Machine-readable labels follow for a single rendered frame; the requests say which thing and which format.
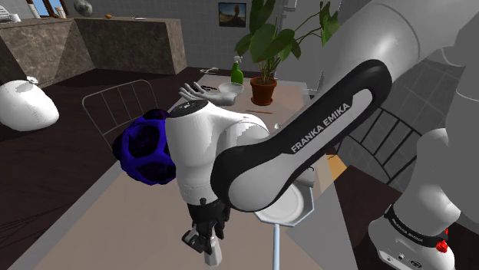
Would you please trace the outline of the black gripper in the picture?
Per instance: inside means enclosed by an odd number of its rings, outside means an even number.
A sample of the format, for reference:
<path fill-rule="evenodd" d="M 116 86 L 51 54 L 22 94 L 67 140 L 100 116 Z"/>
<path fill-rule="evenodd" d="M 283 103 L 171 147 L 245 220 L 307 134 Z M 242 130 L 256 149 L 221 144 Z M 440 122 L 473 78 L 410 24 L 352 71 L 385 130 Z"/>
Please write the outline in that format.
<path fill-rule="evenodd" d="M 230 219 L 230 207 L 219 199 L 199 206 L 188 204 L 187 207 L 195 226 L 184 233 L 182 241 L 198 253 L 203 253 L 205 239 L 210 237 L 211 253 L 204 252 L 204 261 L 209 267 L 218 266 L 223 260 L 219 239 L 224 239 L 223 230 Z"/>

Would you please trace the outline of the white stick utensil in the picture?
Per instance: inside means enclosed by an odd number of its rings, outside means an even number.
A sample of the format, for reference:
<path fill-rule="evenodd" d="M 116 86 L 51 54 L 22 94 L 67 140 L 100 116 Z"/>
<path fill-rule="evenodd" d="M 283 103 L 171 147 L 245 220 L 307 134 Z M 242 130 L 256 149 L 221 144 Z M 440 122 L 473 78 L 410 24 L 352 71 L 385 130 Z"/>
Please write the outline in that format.
<path fill-rule="evenodd" d="M 279 224 L 273 227 L 273 270 L 279 270 L 280 257 L 280 228 Z"/>

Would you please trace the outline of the beige table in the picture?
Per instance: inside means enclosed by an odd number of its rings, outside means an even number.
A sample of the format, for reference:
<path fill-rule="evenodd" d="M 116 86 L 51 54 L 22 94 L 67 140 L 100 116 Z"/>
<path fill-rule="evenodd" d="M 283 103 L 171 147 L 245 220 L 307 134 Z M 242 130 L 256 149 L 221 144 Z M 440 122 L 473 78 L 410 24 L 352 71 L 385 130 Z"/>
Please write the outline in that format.
<path fill-rule="evenodd" d="M 344 169 L 317 162 L 314 211 L 279 229 L 280 270 L 358 270 L 335 189 Z M 275 229 L 252 213 L 232 212 L 215 268 L 183 244 L 190 225 L 176 183 L 147 186 L 113 165 L 8 270 L 272 270 Z"/>

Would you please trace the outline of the white octagonal plate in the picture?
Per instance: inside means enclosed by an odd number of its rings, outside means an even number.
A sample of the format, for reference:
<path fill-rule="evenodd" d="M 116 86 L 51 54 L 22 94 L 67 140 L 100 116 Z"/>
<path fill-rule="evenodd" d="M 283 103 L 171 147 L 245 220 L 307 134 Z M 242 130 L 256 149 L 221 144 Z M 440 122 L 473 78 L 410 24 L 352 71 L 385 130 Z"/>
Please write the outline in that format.
<path fill-rule="evenodd" d="M 255 212 L 258 220 L 294 227 L 315 209 L 312 188 L 293 183 L 271 206 Z"/>

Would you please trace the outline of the blue perforated ball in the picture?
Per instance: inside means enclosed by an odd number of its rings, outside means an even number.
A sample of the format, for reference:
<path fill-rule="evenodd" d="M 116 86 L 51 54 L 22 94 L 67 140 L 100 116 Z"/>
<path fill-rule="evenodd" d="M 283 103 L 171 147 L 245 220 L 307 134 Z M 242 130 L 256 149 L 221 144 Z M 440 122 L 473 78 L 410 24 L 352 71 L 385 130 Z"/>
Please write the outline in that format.
<path fill-rule="evenodd" d="M 165 110 L 149 110 L 112 143 L 112 153 L 121 162 L 121 169 L 138 182 L 165 185 L 176 178 L 165 130 L 169 116 Z"/>

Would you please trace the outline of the white hand figure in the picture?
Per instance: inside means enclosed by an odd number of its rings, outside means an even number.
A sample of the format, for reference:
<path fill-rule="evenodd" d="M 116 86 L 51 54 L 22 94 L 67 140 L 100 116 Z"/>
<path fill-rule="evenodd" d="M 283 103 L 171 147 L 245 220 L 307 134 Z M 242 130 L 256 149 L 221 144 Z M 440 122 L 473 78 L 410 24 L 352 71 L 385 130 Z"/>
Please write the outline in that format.
<path fill-rule="evenodd" d="M 208 100 L 217 106 L 233 106 L 236 101 L 237 93 L 210 93 L 205 91 L 197 82 L 193 82 L 193 87 L 185 83 L 179 90 L 179 95 L 186 100 Z"/>

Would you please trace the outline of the white bowl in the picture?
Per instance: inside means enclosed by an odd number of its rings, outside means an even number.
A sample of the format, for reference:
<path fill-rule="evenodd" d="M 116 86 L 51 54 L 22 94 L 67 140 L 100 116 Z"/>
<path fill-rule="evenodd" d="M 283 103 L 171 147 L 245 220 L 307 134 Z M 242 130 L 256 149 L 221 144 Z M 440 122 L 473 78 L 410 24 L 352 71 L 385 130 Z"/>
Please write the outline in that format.
<path fill-rule="evenodd" d="M 234 93 L 238 95 L 243 92 L 244 87 L 242 84 L 235 82 L 225 82 L 219 85 L 218 90 L 221 93 Z"/>

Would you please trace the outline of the potted green plant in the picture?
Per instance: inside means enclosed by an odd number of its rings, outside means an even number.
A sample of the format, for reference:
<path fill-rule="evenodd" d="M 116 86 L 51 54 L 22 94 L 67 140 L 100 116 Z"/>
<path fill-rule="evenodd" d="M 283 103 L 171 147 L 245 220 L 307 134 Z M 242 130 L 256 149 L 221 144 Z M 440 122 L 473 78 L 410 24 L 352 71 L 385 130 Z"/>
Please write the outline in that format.
<path fill-rule="evenodd" d="M 308 17 L 319 20 L 317 28 L 301 36 L 298 36 L 294 29 L 279 30 L 277 24 L 267 22 L 275 3 L 276 0 L 252 0 L 249 34 L 243 36 L 234 49 L 239 57 L 248 52 L 252 62 L 259 65 L 260 76 L 250 80 L 253 93 L 251 101 L 259 106 L 267 106 L 273 102 L 273 91 L 277 85 L 273 72 L 280 62 L 290 55 L 299 59 L 302 55 L 300 45 L 305 38 L 314 35 L 321 39 L 321 44 L 326 44 L 340 27 L 338 13 L 330 12 L 329 2 L 320 2 L 319 11 Z"/>

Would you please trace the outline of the green spray bottle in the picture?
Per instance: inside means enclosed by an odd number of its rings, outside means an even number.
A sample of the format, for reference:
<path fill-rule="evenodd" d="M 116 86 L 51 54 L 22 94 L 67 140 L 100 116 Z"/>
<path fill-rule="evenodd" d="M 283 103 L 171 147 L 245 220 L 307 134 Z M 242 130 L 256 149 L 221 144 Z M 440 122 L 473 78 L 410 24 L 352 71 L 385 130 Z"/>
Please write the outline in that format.
<path fill-rule="evenodd" d="M 242 63 L 242 57 L 237 55 L 233 60 L 234 63 L 231 69 L 230 81 L 237 84 L 243 84 L 244 75 L 239 69 L 239 65 Z"/>

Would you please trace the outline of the brown marble counter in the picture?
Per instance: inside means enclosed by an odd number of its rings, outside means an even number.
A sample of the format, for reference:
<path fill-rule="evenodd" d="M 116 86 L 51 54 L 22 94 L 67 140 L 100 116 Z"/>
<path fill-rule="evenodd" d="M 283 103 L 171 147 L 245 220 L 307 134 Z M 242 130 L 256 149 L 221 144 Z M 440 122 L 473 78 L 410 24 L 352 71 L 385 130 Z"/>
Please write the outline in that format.
<path fill-rule="evenodd" d="M 42 18 L 0 24 L 0 82 L 47 87 L 97 69 L 178 74 L 187 67 L 174 18 Z"/>

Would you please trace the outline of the white rounded toilet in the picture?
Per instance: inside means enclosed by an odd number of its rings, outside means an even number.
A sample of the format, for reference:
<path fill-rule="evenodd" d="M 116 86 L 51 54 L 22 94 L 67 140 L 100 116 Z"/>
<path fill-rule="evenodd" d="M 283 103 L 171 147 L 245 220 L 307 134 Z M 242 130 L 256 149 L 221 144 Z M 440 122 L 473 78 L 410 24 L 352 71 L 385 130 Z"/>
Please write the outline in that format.
<path fill-rule="evenodd" d="M 38 87 L 38 79 L 9 81 L 0 86 L 0 123 L 26 132 L 50 127 L 59 119 L 53 100 Z"/>

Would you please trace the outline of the window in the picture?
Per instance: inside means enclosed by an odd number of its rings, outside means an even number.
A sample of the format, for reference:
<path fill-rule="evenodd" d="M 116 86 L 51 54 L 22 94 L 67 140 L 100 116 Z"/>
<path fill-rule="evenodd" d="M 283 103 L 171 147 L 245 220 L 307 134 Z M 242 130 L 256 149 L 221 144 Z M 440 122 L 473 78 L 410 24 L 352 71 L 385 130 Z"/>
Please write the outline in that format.
<path fill-rule="evenodd" d="M 55 7 L 62 7 L 65 17 L 69 16 L 68 7 L 64 0 L 25 0 L 28 4 L 34 4 L 42 18 L 60 18 Z"/>

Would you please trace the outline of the framed wall picture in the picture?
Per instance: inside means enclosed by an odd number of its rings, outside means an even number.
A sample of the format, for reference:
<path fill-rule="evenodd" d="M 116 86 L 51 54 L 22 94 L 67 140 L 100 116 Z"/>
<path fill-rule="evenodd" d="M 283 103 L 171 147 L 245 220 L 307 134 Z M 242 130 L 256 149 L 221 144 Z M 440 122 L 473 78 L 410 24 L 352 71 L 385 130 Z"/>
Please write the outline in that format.
<path fill-rule="evenodd" d="M 246 3 L 219 2 L 218 19 L 220 27 L 245 28 Z"/>

